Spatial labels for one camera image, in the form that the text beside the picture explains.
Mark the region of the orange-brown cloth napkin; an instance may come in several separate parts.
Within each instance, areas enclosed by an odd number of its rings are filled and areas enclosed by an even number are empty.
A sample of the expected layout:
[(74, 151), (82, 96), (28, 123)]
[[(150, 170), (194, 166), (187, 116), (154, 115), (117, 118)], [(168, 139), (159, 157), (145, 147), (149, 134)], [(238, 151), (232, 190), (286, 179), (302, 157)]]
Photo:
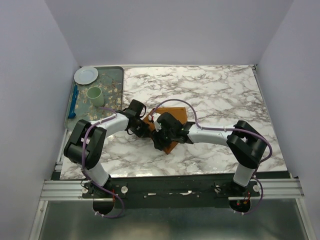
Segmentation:
[(167, 155), (177, 144), (186, 142), (184, 125), (187, 120), (185, 107), (159, 107), (154, 113), (150, 112), (142, 119), (148, 125), (154, 148)]

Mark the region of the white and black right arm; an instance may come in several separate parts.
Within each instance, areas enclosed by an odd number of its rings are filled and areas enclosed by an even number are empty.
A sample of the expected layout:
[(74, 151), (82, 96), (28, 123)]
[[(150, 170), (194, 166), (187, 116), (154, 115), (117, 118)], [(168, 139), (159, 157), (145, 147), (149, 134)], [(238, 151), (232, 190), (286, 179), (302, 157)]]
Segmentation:
[(230, 191), (241, 196), (248, 190), (248, 184), (259, 167), (266, 148), (272, 154), (270, 143), (251, 125), (239, 120), (234, 127), (201, 127), (196, 122), (155, 121), (151, 132), (154, 147), (163, 151), (172, 143), (208, 143), (229, 147), (238, 161)]

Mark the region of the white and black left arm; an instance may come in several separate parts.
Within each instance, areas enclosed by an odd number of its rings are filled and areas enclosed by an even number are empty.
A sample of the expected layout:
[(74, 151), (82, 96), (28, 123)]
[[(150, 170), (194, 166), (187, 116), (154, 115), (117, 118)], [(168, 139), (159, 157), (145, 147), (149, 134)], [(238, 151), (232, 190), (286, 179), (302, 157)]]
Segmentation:
[(120, 110), (97, 121), (79, 120), (63, 150), (63, 155), (81, 167), (83, 175), (94, 183), (93, 191), (101, 198), (111, 191), (110, 174), (100, 163), (105, 139), (121, 131), (132, 132), (139, 138), (147, 137), (150, 132), (149, 125), (139, 115)]

